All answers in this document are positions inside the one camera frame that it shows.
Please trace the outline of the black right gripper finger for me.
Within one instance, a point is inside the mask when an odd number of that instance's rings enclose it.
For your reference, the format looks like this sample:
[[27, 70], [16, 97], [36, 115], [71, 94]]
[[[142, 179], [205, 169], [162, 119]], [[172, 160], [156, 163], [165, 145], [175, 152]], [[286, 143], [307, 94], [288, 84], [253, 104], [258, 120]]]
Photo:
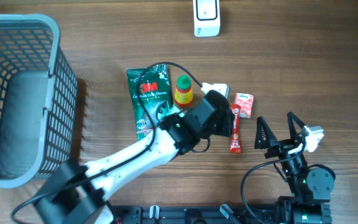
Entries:
[[268, 124], [264, 120], [263, 116], [257, 118], [257, 131], [255, 135], [255, 149], [268, 149], [278, 146], [279, 142]]
[[290, 131], [290, 137], [292, 139], [295, 139], [295, 136], [297, 135], [296, 132], [296, 128], [295, 128], [295, 123], [301, 128], [303, 129], [303, 127], [305, 126], [305, 123], [302, 122], [293, 112], [288, 112], [287, 113], [287, 118], [288, 118], [288, 127], [289, 127], [289, 131]]

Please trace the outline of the red coffee stick sachet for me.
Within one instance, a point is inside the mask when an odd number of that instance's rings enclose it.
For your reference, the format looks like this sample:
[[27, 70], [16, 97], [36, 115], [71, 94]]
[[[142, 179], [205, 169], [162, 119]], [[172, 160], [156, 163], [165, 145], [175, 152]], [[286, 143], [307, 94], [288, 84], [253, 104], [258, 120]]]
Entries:
[[231, 134], [231, 144], [230, 144], [230, 153], [241, 153], [241, 142], [239, 139], [239, 120], [240, 120], [240, 110], [241, 107], [235, 103], [231, 104], [231, 111], [234, 115], [232, 134]]

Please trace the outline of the red sauce bottle green cap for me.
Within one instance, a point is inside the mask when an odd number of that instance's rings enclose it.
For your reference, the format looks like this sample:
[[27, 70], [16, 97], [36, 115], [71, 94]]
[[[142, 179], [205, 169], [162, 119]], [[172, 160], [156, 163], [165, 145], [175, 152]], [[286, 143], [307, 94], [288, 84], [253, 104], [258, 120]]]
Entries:
[[181, 75], [177, 79], [174, 93], [174, 101], [179, 108], [188, 108], [193, 102], [193, 90], [191, 80], [186, 75]]

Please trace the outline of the orange Kleenex tissue pack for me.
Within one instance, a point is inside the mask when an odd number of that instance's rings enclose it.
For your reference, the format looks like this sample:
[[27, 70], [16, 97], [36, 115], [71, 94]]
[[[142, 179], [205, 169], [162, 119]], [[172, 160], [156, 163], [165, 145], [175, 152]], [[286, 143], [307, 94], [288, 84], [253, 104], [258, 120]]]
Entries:
[[235, 104], [239, 105], [240, 117], [250, 118], [252, 114], [252, 105], [254, 102], [254, 96], [247, 93], [236, 93]]

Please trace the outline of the green 3M gloves packet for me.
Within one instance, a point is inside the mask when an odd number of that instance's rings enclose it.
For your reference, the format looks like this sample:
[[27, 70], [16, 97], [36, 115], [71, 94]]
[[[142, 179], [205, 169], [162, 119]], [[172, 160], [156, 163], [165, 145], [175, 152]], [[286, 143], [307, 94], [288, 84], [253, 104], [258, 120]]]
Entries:
[[173, 107], [172, 89], [165, 64], [126, 70], [139, 140], [152, 132], [152, 125], [169, 114]]

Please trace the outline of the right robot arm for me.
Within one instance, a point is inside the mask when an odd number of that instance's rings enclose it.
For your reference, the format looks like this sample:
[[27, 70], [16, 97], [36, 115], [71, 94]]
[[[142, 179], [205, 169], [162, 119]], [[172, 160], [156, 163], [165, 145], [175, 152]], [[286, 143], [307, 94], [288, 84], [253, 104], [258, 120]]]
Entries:
[[257, 118], [255, 149], [265, 149], [265, 157], [278, 158], [282, 176], [301, 203], [329, 202], [334, 188], [334, 172], [321, 164], [308, 165], [303, 153], [315, 152], [324, 137], [321, 126], [308, 126], [294, 113], [287, 113], [290, 137], [279, 141], [263, 117]]

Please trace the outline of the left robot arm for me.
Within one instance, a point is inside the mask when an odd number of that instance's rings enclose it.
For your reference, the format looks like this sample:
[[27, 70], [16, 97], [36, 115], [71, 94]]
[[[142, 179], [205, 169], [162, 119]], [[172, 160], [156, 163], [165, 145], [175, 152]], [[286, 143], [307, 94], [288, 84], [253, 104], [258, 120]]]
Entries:
[[182, 156], [212, 135], [229, 137], [234, 115], [215, 90], [193, 109], [159, 121], [140, 141], [97, 161], [70, 159], [37, 192], [33, 203], [44, 223], [112, 223], [109, 198], [144, 172]]

